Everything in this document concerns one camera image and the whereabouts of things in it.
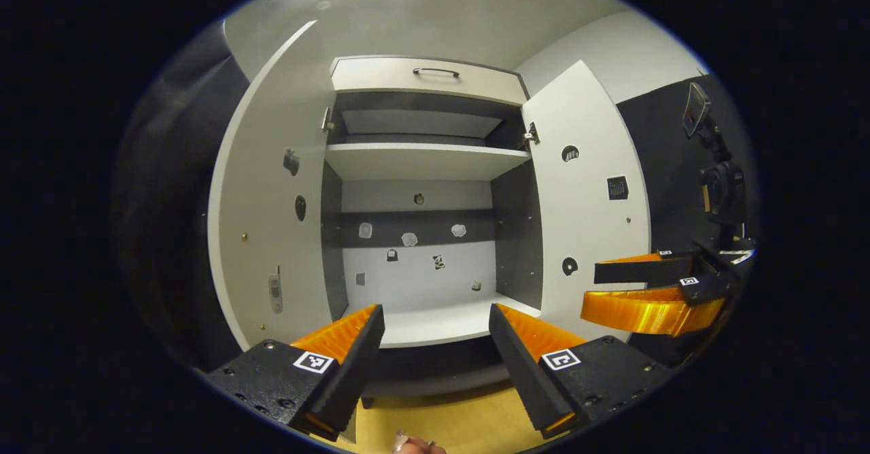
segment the white shelf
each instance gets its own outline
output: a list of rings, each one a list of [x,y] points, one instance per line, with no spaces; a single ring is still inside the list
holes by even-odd
[[[521,150],[434,143],[326,147],[326,162],[344,181],[491,181],[531,157]]]
[[[389,305],[383,305],[385,332],[381,339],[382,349],[400,347],[419,347],[438,343],[459,342],[469,338],[489,334],[489,313],[492,303],[522,311],[532,317],[540,317],[540,309],[532,308],[515,299],[493,294],[481,296],[479,301],[463,302],[443,308],[425,311],[389,312]],[[345,316],[357,311],[348,308]]]

